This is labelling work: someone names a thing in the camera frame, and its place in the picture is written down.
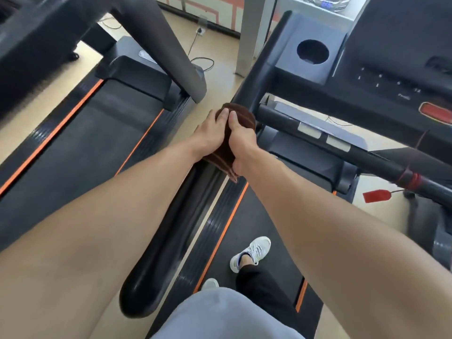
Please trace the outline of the person's right forearm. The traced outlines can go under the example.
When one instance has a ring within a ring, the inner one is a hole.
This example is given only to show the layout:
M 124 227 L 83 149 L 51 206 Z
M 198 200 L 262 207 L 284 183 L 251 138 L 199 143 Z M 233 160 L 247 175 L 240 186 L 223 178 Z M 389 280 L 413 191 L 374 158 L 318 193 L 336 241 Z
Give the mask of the person's right forearm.
M 452 339 L 452 274 L 404 234 L 251 148 L 240 173 L 351 339 Z

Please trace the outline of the brown striped cloth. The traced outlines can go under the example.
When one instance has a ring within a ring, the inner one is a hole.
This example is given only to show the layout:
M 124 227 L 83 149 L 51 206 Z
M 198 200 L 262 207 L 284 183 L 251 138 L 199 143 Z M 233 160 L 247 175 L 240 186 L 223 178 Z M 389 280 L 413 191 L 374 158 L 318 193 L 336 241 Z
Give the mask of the brown striped cloth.
M 224 103 L 215 113 L 216 120 L 223 109 L 228 109 L 230 112 L 234 111 L 237 115 L 237 120 L 242 127 L 256 130 L 255 116 L 248 110 L 248 108 L 236 103 Z M 204 156 L 203 160 L 223 171 L 231 181 L 237 182 L 238 175 L 233 170 L 235 156 L 229 146 L 230 135 L 231 129 L 229 127 L 229 123 L 227 122 L 224 129 L 224 140 L 222 144 L 213 153 Z

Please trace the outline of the red safety key tag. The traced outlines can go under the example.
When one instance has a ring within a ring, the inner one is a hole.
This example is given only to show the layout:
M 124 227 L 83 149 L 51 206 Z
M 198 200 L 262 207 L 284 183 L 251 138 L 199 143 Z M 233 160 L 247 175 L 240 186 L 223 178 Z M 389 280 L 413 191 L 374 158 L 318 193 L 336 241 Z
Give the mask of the red safety key tag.
M 378 189 L 363 193 L 366 204 L 388 201 L 392 197 L 392 192 L 385 189 Z

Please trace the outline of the grey shirt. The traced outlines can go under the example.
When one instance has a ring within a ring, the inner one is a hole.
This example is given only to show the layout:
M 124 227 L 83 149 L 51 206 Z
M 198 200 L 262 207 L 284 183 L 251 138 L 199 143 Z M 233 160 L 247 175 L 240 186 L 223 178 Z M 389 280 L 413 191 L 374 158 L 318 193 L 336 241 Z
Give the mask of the grey shirt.
M 225 287 L 183 301 L 150 339 L 305 339 L 244 295 Z

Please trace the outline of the person's left forearm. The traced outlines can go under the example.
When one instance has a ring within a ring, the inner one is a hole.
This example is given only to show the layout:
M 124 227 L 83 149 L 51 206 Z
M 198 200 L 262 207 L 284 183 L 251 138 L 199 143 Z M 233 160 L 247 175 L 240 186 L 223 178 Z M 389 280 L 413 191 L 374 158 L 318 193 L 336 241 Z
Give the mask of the person's left forearm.
M 87 339 L 192 165 L 195 138 L 73 200 L 0 252 L 0 339 Z

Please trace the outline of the silver car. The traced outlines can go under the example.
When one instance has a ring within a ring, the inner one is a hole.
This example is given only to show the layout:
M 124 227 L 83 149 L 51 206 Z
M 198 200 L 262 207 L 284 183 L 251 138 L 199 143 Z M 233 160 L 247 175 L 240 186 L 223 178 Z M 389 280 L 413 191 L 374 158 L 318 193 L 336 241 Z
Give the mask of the silver car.
M 347 8 L 350 0 L 304 0 L 307 3 L 318 6 L 331 12 L 340 12 Z

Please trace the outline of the black treadmill with grey console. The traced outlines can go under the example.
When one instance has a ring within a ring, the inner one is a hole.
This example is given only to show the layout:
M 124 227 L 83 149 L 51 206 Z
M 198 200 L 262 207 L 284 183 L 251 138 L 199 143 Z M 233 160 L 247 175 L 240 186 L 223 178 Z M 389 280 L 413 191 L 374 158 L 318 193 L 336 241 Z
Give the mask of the black treadmill with grey console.
M 408 235 L 452 271 L 452 0 L 367 0 L 350 29 L 287 11 L 233 102 L 257 121 L 258 145 L 349 203 L 361 175 L 404 189 Z M 263 264 L 314 339 L 323 302 L 290 258 L 243 177 L 229 181 L 197 240 L 221 173 L 197 163 L 120 292 L 129 318 L 156 310 L 145 339 L 208 278 L 234 288 L 229 256 L 255 237 L 272 240 Z

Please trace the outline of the black treadmill with orange stripes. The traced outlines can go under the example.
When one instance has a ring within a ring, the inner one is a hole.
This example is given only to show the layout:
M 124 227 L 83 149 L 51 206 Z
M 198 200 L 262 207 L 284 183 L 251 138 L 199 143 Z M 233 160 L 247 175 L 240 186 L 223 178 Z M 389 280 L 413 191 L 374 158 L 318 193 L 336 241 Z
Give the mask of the black treadmill with orange stripes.
M 80 41 L 100 62 L 0 164 L 0 252 L 156 153 L 206 95 L 156 0 L 0 0 L 0 119 Z

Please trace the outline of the person's right hand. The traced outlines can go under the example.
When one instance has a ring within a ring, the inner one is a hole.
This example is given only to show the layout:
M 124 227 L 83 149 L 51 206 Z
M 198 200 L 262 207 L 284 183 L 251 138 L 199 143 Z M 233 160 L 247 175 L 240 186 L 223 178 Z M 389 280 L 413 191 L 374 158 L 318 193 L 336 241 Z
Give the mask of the person's right hand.
M 231 133 L 229 146 L 235 156 L 233 170 L 238 176 L 248 177 L 259 160 L 261 149 L 257 145 L 256 133 L 252 129 L 242 127 Z

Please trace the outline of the black trousers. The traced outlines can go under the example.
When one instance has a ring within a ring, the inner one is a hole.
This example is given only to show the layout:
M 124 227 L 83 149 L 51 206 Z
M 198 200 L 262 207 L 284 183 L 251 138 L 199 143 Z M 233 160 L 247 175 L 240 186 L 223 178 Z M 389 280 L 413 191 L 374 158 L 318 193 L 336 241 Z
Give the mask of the black trousers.
M 235 279 L 236 291 L 249 298 L 282 324 L 301 333 L 298 312 L 276 280 L 264 268 L 247 264 Z

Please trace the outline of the grey pillar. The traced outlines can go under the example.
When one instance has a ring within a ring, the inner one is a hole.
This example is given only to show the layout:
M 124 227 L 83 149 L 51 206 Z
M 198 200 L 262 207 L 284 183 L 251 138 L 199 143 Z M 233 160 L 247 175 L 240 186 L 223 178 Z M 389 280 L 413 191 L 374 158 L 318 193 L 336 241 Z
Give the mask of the grey pillar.
M 268 37 L 278 0 L 245 0 L 235 74 L 245 78 Z

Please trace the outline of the person's left hand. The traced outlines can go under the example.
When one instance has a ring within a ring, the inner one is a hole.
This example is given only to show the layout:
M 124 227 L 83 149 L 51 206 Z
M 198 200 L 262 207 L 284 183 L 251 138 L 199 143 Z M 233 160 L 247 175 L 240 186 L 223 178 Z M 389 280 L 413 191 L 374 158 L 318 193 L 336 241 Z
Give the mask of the person's left hand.
M 224 140 L 224 132 L 207 132 L 207 117 L 188 138 L 189 153 L 194 162 L 213 153 Z

